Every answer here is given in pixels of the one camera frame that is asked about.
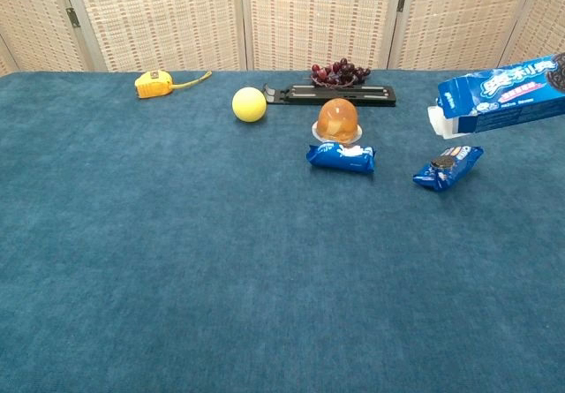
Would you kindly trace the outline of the yellow ball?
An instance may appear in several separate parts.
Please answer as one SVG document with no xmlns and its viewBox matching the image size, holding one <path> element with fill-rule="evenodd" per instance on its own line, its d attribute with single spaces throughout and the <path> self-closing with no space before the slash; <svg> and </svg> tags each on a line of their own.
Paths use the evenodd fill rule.
<svg viewBox="0 0 565 393">
<path fill-rule="evenodd" d="M 239 89 L 232 98 L 235 116 L 243 122 L 254 123 L 263 118 L 267 102 L 263 93 L 255 87 Z"/>
</svg>

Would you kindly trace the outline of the blue table cloth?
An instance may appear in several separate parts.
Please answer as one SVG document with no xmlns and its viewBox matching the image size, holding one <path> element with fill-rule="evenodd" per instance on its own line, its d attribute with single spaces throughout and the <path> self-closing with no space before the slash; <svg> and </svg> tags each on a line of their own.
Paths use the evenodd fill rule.
<svg viewBox="0 0 565 393">
<path fill-rule="evenodd" d="M 565 116 L 436 193 L 448 72 L 373 75 L 372 175 L 306 160 L 314 107 L 234 117 L 302 78 L 0 78 L 0 393 L 565 393 Z"/>
</svg>

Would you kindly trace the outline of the black folding stand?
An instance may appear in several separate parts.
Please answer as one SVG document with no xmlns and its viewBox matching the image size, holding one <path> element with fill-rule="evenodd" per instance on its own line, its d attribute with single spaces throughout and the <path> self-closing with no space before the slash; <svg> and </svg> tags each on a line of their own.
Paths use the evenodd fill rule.
<svg viewBox="0 0 565 393">
<path fill-rule="evenodd" d="M 356 106 L 394 107 L 396 94 L 390 86 L 317 87 L 314 85 L 291 85 L 274 89 L 267 84 L 262 88 L 267 103 L 271 104 L 320 104 L 342 98 Z"/>
</svg>

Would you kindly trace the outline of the yellow tape measure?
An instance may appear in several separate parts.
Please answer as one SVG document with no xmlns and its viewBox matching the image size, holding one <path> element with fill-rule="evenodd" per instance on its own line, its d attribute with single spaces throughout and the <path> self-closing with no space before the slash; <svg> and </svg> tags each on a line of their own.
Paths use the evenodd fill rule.
<svg viewBox="0 0 565 393">
<path fill-rule="evenodd" d="M 169 72 L 164 70 L 154 70 L 140 75 L 134 81 L 134 86 L 137 96 L 140 99 L 149 99 L 171 94 L 173 91 L 178 89 L 193 87 L 208 79 L 211 75 L 212 72 L 207 71 L 197 79 L 176 84 Z"/>
</svg>

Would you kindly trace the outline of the blue cookie package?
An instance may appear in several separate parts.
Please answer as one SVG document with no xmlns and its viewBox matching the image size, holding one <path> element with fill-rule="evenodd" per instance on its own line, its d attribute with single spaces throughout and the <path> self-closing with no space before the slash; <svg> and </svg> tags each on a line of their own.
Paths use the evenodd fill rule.
<svg viewBox="0 0 565 393">
<path fill-rule="evenodd" d="M 565 52 L 448 79 L 427 111 L 445 140 L 563 115 Z"/>
</svg>

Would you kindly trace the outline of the blue cookie packet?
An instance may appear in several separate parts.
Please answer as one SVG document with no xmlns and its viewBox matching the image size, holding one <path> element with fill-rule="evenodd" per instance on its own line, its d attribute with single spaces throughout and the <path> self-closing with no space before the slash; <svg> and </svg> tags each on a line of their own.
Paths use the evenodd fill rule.
<svg viewBox="0 0 565 393">
<path fill-rule="evenodd" d="M 464 178 L 483 154 L 482 147 L 449 147 L 432 158 L 412 180 L 429 190 L 446 191 Z"/>
<path fill-rule="evenodd" d="M 311 145 L 306 160 L 315 167 L 371 174 L 375 170 L 374 156 L 372 147 L 346 147 L 338 142 L 327 141 L 318 146 Z"/>
</svg>

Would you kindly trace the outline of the orange jelly cup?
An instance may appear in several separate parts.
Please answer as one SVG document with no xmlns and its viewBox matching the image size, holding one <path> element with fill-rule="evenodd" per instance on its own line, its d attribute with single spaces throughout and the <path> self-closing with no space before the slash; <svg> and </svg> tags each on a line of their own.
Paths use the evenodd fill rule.
<svg viewBox="0 0 565 393">
<path fill-rule="evenodd" d="M 336 141 L 342 144 L 358 141 L 363 131 L 358 124 L 357 108 L 344 98 L 325 102 L 318 119 L 313 123 L 312 133 L 319 141 Z"/>
</svg>

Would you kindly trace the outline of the woven folding screen panel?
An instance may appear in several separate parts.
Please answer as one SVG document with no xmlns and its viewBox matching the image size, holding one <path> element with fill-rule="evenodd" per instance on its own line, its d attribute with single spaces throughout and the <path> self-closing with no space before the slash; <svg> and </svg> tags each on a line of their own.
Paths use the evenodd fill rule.
<svg viewBox="0 0 565 393">
<path fill-rule="evenodd" d="M 80 28 L 72 27 L 67 7 Z M 84 0 L 0 0 L 0 76 L 107 70 Z"/>
<path fill-rule="evenodd" d="M 524 1 L 405 0 L 403 12 L 395 14 L 387 67 L 433 71 L 497 67 Z"/>
<path fill-rule="evenodd" d="M 247 70 L 244 0 L 70 0 L 90 66 Z"/>
<path fill-rule="evenodd" d="M 500 65 L 565 52 L 565 0 L 525 0 Z"/>
<path fill-rule="evenodd" d="M 240 0 L 248 70 L 389 66 L 398 0 Z"/>
</svg>

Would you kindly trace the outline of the red grape bunch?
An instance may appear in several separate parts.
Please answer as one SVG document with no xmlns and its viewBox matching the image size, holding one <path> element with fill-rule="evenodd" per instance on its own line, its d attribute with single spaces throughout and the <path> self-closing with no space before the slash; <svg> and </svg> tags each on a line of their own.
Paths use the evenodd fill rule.
<svg viewBox="0 0 565 393">
<path fill-rule="evenodd" d="M 371 72 L 370 68 L 356 66 L 344 57 L 326 66 L 313 64 L 310 79 L 316 87 L 353 87 L 363 84 Z"/>
</svg>

